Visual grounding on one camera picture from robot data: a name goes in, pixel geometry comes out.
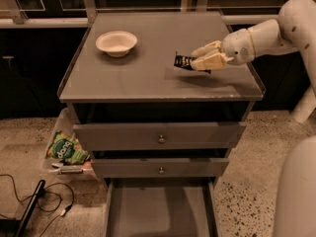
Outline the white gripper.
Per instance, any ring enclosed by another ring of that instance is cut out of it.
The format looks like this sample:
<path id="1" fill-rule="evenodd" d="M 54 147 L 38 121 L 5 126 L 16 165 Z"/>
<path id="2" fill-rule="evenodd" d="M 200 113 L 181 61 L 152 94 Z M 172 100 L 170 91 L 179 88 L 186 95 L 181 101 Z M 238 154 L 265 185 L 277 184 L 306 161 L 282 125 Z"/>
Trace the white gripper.
<path id="1" fill-rule="evenodd" d="M 216 40 L 192 52 L 191 67 L 195 71 L 218 70 L 225 65 L 242 65 L 255 59 L 255 49 L 250 32 L 242 29 L 222 41 Z"/>

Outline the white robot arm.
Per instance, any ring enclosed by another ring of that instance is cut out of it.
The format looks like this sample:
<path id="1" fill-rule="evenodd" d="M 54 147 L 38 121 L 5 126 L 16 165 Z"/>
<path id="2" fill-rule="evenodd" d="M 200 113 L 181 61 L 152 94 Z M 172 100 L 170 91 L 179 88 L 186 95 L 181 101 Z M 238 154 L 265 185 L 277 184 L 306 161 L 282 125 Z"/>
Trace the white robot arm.
<path id="1" fill-rule="evenodd" d="M 262 55 L 299 52 L 310 87 L 293 110 L 303 122 L 315 109 L 316 3 L 288 0 L 275 19 L 242 29 L 192 52 L 195 71 L 241 65 Z M 273 237 L 316 237 L 316 136 L 296 144 L 284 160 L 276 194 Z"/>

